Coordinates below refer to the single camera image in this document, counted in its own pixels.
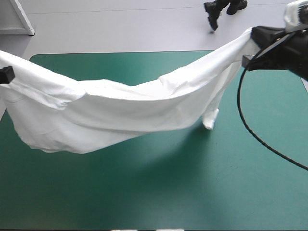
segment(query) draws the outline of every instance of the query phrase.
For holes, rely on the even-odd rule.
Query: black shoe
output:
[[[206,12],[208,12],[208,22],[210,23],[212,29],[215,31],[218,28],[217,19],[219,18],[221,9],[217,7],[215,1],[204,3],[204,9]]]
[[[247,7],[247,0],[241,0],[239,4],[230,4],[227,9],[228,15],[234,15],[237,11],[245,9]]]

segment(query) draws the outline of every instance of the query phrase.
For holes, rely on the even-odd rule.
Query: green table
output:
[[[209,51],[35,55],[77,80],[129,85],[156,79]],[[213,131],[157,132],[89,154],[31,150],[7,114],[0,122],[1,229],[306,230],[308,172],[259,144],[227,88]],[[308,164],[308,95],[288,71],[244,80],[243,112],[271,146]]]

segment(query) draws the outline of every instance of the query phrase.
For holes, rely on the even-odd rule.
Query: black cable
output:
[[[274,152],[275,154],[277,154],[278,156],[282,157],[283,159],[291,162],[292,164],[298,166],[298,167],[301,167],[302,169],[304,170],[307,170],[308,171],[308,166],[305,166],[299,162],[296,162],[295,160],[287,157],[286,155],[278,152],[276,149],[270,147],[267,143],[265,143],[259,136],[257,136],[252,130],[251,128],[248,126],[248,124],[246,123],[245,121],[245,118],[243,116],[243,113],[242,113],[242,109],[241,109],[241,88],[242,88],[242,83],[243,83],[243,79],[244,79],[244,76],[246,74],[246,71],[248,70],[250,64],[265,50],[266,48],[260,50],[251,60],[250,62],[247,64],[247,66],[245,67],[242,75],[241,75],[241,78],[240,78],[240,82],[239,82],[239,87],[238,87],[238,90],[237,90],[237,108],[238,108],[238,111],[239,111],[239,114],[240,114],[240,117],[241,117],[241,120],[244,124],[244,126],[246,127],[246,129],[250,132],[251,135],[253,135],[254,138],[256,138],[256,140],[258,140],[261,144],[263,144],[266,148],[270,149],[272,152]]]

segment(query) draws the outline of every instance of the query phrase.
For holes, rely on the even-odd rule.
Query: person's leg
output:
[[[230,6],[227,9],[227,14],[233,15],[238,10],[245,9],[246,7],[247,7],[247,0],[231,0]]]
[[[225,8],[230,1],[231,0],[216,0],[204,3],[205,11],[208,12],[208,21],[214,31],[218,28],[217,19],[219,18],[221,10]]]

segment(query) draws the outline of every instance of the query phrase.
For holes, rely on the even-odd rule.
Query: white robot part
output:
[[[308,7],[308,0],[298,0],[287,4],[284,12],[285,31],[291,33],[308,28],[300,19],[300,11]]]

